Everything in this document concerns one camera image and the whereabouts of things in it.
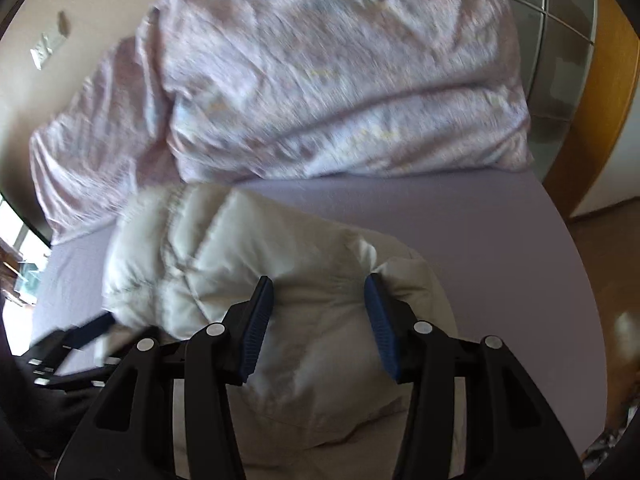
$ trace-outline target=white wall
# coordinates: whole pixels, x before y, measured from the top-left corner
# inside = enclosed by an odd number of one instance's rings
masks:
[[[640,196],[640,91],[636,88],[631,110],[607,164],[580,205],[579,216]]]

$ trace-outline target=white puffer jacket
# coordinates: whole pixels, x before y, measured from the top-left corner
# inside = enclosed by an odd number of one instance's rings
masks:
[[[389,480],[411,387],[382,368],[364,307],[371,272],[419,319],[456,335],[433,271],[395,238],[245,190],[190,184],[149,189],[129,203],[104,301],[124,327],[154,324],[181,340],[222,320],[269,276],[275,304],[256,370],[245,386],[228,387],[247,478]],[[180,386],[176,393],[177,406]],[[175,424],[177,472],[186,476],[184,422]],[[461,431],[457,420],[452,472],[460,472]]]

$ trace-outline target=fitted sheet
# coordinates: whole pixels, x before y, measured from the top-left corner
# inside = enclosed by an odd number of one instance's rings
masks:
[[[600,434],[607,397],[600,320],[573,241],[530,171],[241,185],[305,212],[393,235],[417,250],[438,275],[460,335],[503,338],[578,452]],[[113,229],[54,247],[34,312],[34,338],[98,314]],[[88,348],[76,352],[67,369],[92,362]]]

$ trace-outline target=purple bed sheet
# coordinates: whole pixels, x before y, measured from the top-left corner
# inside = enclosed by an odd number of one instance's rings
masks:
[[[600,434],[607,382],[598,312],[564,222],[531,172],[241,185],[324,218],[391,234],[416,249],[439,276],[460,335],[503,338],[578,452]],[[113,229],[54,247],[34,313],[34,338],[98,314]],[[92,361],[88,348],[68,369]]]

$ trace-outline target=bed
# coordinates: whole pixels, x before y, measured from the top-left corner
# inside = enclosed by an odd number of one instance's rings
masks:
[[[436,270],[460,334],[476,340],[489,333],[501,336],[578,452],[600,434],[606,370],[596,306],[566,227],[530,171],[252,180],[241,186],[327,219],[396,236],[415,248]],[[34,338],[99,313],[113,230],[110,224],[54,247],[34,313]],[[89,367],[93,358],[92,348],[78,352],[67,370]]]

